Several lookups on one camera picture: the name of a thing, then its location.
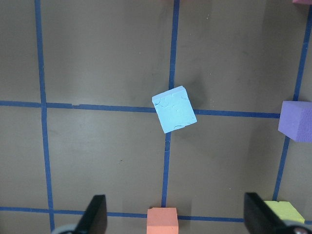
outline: orange foam cube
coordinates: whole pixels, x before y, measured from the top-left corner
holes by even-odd
[[[147,211],[147,234],[178,234],[176,208],[151,208]]]

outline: yellow-green foam cube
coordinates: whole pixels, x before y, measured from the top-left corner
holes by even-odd
[[[291,203],[287,201],[264,201],[268,207],[282,220],[291,220],[299,223],[304,223],[304,218],[292,206]]]

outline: foam cube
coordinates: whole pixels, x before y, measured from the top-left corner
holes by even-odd
[[[299,223],[304,223],[304,218],[302,215],[296,210],[295,207],[292,206],[291,203],[287,201],[264,201],[268,207],[282,220],[290,220]]]
[[[152,97],[162,130],[171,132],[197,122],[183,86]]]
[[[293,3],[312,5],[312,0],[292,0]]]
[[[312,142],[312,102],[284,101],[278,130],[297,142]]]
[[[178,234],[176,208],[151,208],[147,211],[147,234]]]

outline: blue painter's tape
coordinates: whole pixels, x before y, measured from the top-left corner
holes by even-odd
[[[37,102],[26,102],[26,101],[0,101],[0,106],[18,106],[18,107],[40,108],[41,104],[37,103]]]
[[[83,215],[84,211],[54,210],[53,213],[61,215]]]
[[[33,209],[22,207],[0,207],[0,211],[14,211],[14,212],[31,212],[31,213],[49,213],[48,209]],[[61,215],[83,215],[84,211],[71,211],[71,210],[54,210],[53,213]],[[147,214],[137,213],[119,213],[107,212],[110,217],[130,217],[130,218],[147,218]],[[244,222],[242,218],[226,218],[226,217],[205,217],[205,216],[183,216],[178,215],[180,220],[194,220],[194,221],[215,221],[215,222]],[[312,221],[306,221],[306,224],[312,224]]]
[[[172,18],[169,89],[173,89],[175,87],[176,42],[177,42],[177,30],[178,30],[178,23],[179,23],[179,8],[180,8],[180,0],[175,0],[174,1],[174,13],[173,13],[173,18]]]
[[[166,207],[166,203],[167,203],[169,164],[170,164],[170,151],[165,151],[165,154],[164,154],[164,174],[163,174],[162,194],[161,194],[161,207]]]
[[[48,108],[61,108],[61,109],[77,109],[77,110],[156,113],[155,108],[135,107],[135,106],[105,106],[105,105],[89,105],[89,104],[72,105],[69,103],[50,103],[50,102],[48,102],[47,107]]]
[[[117,213],[117,212],[108,212],[107,216],[110,216],[110,217],[129,217],[129,218],[147,218],[147,214]]]
[[[279,168],[278,168],[278,173],[277,173],[277,179],[275,183],[275,188],[274,188],[274,193],[272,200],[276,201],[278,197],[278,192],[279,192],[279,187],[281,185],[282,181],[282,176],[283,176],[283,171],[285,167],[285,162],[286,162],[286,157],[287,157],[287,151],[288,151],[288,146],[289,146],[289,137],[286,136],[284,140],[284,145],[283,145],[283,151],[282,151],[282,156],[281,156],[281,161],[279,163]]]
[[[224,217],[202,217],[202,216],[181,216],[177,217],[180,220],[196,220],[196,221],[213,221],[213,222],[244,222],[243,218],[224,218]]]
[[[165,152],[170,151],[171,132],[166,134],[165,137]]]
[[[0,207],[0,211],[14,211],[14,212],[30,212],[30,213],[50,213],[48,209],[35,209],[23,207]]]
[[[54,224],[54,213],[53,213],[52,182],[51,182],[48,130],[47,130],[47,107],[46,107],[46,94],[45,94],[45,85],[44,85],[44,61],[43,61],[43,43],[42,43],[41,5],[40,4],[41,4],[40,0],[35,0],[43,153],[44,153],[45,177],[46,177],[47,194],[48,194],[48,207],[50,211],[49,212],[50,229],[52,231],[55,227],[55,224]]]
[[[308,47],[309,47],[311,28],[312,28],[312,6],[310,6],[309,8],[306,31],[304,34],[303,45],[302,45],[301,56],[300,56],[297,80],[296,80],[296,85],[295,85],[294,94],[292,98],[293,101],[298,101],[299,99],[303,71],[304,71],[304,66],[306,63],[307,52],[308,52]]]
[[[242,111],[215,111],[215,110],[194,110],[195,115],[204,116],[233,116],[233,117],[254,117],[254,118],[279,118],[277,113],[242,112]]]
[[[301,56],[300,56],[300,62],[299,62],[299,68],[298,68],[298,75],[297,75],[296,85],[295,85],[293,98],[292,98],[293,101],[298,101],[298,99],[299,99],[300,88],[301,88],[302,77],[303,77],[303,71],[304,71],[304,66],[305,66],[305,63],[306,63],[307,52],[308,52],[308,47],[309,47],[311,28],[312,28],[312,6],[309,7],[309,14],[308,14],[308,19],[307,19],[307,24],[306,24],[306,31],[305,31],[305,34],[304,34],[303,45],[302,45],[302,50],[301,50]],[[280,184],[281,184],[281,181],[282,181],[282,177],[283,177],[283,172],[284,172],[284,167],[285,167],[285,162],[286,162],[286,157],[287,157],[289,141],[290,141],[290,139],[286,136],[285,137],[285,141],[284,141],[281,161],[279,163],[279,168],[278,168],[278,173],[277,173],[277,178],[276,178],[273,198],[272,198],[274,201],[276,201],[277,198],[278,198],[278,192],[279,192],[279,187],[280,187]]]

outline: light blue foam cube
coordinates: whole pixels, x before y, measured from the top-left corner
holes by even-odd
[[[152,97],[164,133],[197,122],[190,100],[183,86]]]

